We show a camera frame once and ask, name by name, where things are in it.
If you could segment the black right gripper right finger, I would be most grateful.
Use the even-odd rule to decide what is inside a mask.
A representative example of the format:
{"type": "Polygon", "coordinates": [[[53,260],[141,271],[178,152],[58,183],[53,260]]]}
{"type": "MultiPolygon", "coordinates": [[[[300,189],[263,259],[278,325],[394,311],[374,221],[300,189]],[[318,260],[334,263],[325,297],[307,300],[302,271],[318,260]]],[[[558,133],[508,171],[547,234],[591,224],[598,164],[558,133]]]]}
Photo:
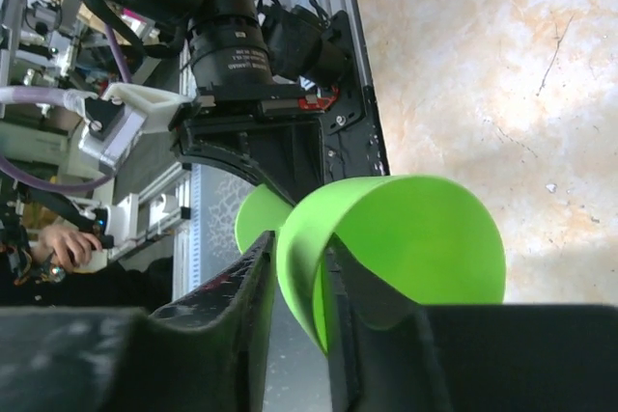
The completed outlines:
{"type": "Polygon", "coordinates": [[[342,245],[323,298],[336,411],[613,411],[617,310],[420,305],[342,245]]]}

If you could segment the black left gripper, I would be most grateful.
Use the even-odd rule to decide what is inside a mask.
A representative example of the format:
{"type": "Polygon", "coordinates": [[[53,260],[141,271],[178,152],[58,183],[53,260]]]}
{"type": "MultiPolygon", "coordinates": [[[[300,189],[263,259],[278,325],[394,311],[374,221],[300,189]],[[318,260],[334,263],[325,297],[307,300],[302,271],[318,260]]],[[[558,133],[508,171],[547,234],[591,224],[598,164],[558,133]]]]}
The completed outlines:
{"type": "Polygon", "coordinates": [[[343,86],[211,86],[197,89],[168,124],[182,162],[219,168],[265,184],[295,205],[325,184],[323,117],[343,86]]]}

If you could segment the person hand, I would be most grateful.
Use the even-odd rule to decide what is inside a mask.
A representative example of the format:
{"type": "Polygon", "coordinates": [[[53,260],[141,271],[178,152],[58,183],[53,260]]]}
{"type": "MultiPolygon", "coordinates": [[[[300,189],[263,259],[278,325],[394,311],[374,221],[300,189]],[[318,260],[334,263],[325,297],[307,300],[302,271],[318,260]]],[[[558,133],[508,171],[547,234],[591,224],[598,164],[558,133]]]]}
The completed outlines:
{"type": "Polygon", "coordinates": [[[39,233],[32,256],[37,263],[50,259],[54,265],[72,273],[76,268],[88,265],[93,252],[101,250],[101,243],[94,235],[64,225],[51,225],[39,233]]]}

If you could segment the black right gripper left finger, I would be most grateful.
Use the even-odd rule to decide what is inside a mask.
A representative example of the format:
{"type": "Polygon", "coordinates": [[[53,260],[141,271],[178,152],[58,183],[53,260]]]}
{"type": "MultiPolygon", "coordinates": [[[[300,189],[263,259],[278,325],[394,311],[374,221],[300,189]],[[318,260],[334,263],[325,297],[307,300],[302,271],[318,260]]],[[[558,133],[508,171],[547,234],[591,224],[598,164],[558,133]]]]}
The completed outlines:
{"type": "Polygon", "coordinates": [[[258,411],[263,406],[274,235],[152,314],[1,313],[5,411],[258,411]]]}

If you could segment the green wine glass front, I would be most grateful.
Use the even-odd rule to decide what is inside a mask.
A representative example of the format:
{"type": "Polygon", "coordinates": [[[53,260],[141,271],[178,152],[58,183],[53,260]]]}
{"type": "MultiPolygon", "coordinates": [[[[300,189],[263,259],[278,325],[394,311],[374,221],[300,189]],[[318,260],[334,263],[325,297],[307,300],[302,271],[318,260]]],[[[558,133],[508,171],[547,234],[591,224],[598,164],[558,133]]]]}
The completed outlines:
{"type": "Polygon", "coordinates": [[[284,300],[308,337],[327,349],[323,263],[338,237],[368,270],[422,304],[500,304],[506,257],[490,212],[468,189],[424,175],[337,180],[291,206],[267,186],[242,202],[241,252],[275,233],[284,300]]]}

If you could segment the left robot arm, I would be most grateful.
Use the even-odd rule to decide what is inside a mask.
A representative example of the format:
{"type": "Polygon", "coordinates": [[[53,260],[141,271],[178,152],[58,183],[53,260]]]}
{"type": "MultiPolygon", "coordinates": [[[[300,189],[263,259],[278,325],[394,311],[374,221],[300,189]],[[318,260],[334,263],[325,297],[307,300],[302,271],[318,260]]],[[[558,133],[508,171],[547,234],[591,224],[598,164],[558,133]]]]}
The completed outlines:
{"type": "Polygon", "coordinates": [[[324,184],[321,116],[351,60],[318,4],[83,1],[143,55],[188,52],[196,95],[167,124],[179,159],[266,184],[290,203],[324,184]]]}

